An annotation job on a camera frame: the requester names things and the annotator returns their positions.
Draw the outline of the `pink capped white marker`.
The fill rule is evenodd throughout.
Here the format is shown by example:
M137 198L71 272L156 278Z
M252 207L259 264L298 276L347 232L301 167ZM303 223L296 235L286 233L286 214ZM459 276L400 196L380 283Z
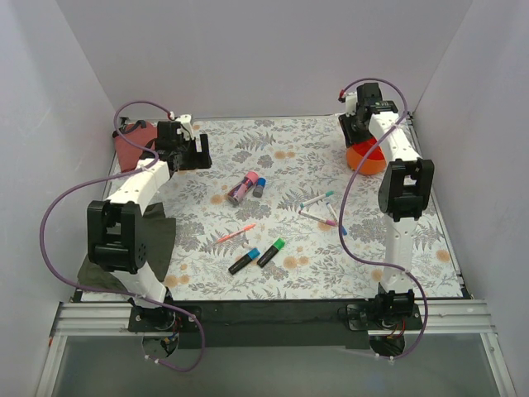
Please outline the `pink capped white marker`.
M303 211L303 210L299 210L298 214L303 216L303 217L305 217L305 218L310 218L312 220L315 220L315 221L317 221L319 223L326 224L326 225L331 226L331 227L336 227L336 222L331 220L331 219L327 219L327 218L323 218L323 217L320 217L320 216L317 216L317 215L313 215L313 214L310 214L309 212Z

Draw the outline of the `blue black highlighter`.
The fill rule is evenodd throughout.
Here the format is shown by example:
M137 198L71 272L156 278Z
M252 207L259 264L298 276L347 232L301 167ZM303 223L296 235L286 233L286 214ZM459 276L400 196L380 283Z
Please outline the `blue black highlighter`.
M253 248L248 251L244 256L237 260L232 266L228 268L228 271L231 275L236 274L240 270L244 269L248 264L250 264L255 258L260 255L260 251L257 248Z

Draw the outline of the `green black highlighter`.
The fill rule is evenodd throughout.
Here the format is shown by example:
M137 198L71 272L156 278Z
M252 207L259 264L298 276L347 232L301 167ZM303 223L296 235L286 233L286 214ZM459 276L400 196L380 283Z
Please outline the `green black highlighter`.
M257 265L261 268L265 267L284 248L284 245L284 239L278 238L259 258Z

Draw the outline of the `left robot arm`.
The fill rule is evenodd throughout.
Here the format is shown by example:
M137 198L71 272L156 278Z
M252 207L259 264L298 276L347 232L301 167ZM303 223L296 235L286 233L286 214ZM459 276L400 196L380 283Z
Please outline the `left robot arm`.
M174 325L176 312L164 303L168 290L148 263L144 212L174 173L211 166L208 137L193 134L191 115L160 121L156 138L136 162L135 174L128 176L114 194L92 201L87 209L89 260L115 276L134 302L148 299L147 320L160 331Z

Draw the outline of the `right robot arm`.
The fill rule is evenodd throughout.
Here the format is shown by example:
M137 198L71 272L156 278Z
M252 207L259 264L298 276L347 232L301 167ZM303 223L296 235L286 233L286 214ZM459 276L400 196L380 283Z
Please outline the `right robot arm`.
M427 208L435 166L413 148L404 131L407 110L383 98L379 85L390 82L359 79L343 88L345 104L339 117L346 143L346 159L354 175L383 173L379 210L386 225L385 259L378 282L380 294L405 294L417 286L410 276L412 244L418 220Z

